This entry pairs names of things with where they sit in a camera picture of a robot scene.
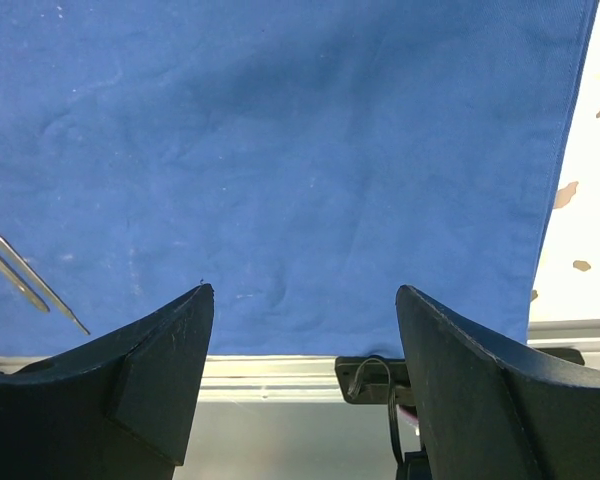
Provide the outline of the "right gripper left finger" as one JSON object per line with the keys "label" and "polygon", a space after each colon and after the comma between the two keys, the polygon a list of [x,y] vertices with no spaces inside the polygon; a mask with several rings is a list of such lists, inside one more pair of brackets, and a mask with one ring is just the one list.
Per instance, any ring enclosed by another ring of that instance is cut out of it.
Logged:
{"label": "right gripper left finger", "polygon": [[0,372],[0,479],[172,478],[213,317],[202,284],[80,347]]}

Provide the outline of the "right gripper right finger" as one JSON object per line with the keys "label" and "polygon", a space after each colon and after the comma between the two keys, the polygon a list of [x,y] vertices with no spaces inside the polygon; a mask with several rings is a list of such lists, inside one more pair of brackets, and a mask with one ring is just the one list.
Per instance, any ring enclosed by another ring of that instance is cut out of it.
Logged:
{"label": "right gripper right finger", "polygon": [[413,286],[396,312],[434,479],[600,479],[600,370],[483,327]]}

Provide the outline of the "blue surgical cloth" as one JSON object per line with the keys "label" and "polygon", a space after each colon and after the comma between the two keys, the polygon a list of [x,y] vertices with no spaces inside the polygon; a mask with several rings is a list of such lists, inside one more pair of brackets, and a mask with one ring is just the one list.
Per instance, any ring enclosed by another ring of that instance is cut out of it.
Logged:
{"label": "blue surgical cloth", "polygon": [[92,336],[201,283],[216,355],[517,341],[593,1],[0,1],[0,235]]}

